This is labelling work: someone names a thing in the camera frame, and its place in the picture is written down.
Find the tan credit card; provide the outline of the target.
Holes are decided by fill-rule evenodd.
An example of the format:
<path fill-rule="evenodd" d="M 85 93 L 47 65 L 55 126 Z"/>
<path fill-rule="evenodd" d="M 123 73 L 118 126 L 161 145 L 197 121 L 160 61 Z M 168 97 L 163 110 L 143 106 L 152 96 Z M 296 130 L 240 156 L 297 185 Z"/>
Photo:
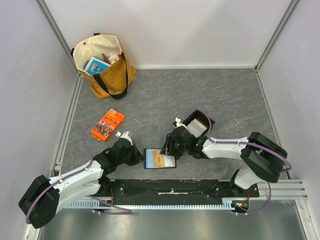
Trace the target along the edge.
<path fill-rule="evenodd" d="M 160 154 L 160 150 L 154 150 L 153 153 L 153 166 L 155 168 L 164 168 L 166 166 L 165 156 Z"/>

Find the black leather card holder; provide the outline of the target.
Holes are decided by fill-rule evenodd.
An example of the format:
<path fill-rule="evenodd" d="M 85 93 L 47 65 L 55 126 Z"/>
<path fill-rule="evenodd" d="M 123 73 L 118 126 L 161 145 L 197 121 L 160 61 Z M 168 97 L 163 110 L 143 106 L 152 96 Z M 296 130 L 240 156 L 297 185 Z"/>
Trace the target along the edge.
<path fill-rule="evenodd" d="M 144 149 L 144 169 L 174 169 L 177 167 L 176 158 L 160 153 L 160 149 Z"/>

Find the black plastic card tray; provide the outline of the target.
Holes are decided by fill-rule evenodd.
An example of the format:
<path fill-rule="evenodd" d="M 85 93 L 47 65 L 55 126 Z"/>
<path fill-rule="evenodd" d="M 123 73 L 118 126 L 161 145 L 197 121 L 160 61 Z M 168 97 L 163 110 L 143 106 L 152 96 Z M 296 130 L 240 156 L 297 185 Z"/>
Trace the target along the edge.
<path fill-rule="evenodd" d="M 198 109 L 192 109 L 192 113 L 182 122 L 186 129 L 196 138 L 205 136 L 216 123 L 212 118 Z"/>

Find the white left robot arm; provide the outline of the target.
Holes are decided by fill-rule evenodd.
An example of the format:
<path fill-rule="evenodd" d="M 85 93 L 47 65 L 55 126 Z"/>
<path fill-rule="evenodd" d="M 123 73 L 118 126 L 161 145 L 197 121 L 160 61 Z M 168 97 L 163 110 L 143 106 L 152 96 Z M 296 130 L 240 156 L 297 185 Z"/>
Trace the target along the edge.
<path fill-rule="evenodd" d="M 134 166 L 143 160 L 144 156 L 136 144 L 121 137 L 112 147 L 76 169 L 50 178 L 44 175 L 36 177 L 18 202 L 25 214 L 25 222 L 39 229 L 60 210 L 79 199 L 106 196 L 110 192 L 109 174 L 120 165 Z"/>

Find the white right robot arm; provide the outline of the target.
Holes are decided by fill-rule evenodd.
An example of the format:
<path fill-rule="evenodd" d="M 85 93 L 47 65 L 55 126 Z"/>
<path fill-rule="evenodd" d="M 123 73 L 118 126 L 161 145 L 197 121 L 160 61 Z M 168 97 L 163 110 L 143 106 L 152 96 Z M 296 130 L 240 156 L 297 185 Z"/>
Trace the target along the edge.
<path fill-rule="evenodd" d="M 235 197 L 259 182 L 277 183 L 280 174 L 289 171 L 287 152 L 259 132 L 238 139 L 216 139 L 207 136 L 207 130 L 178 126 L 166 137 L 160 153 L 180 158 L 185 152 L 195 159 L 238 159 L 245 168 L 238 169 L 229 184 Z"/>

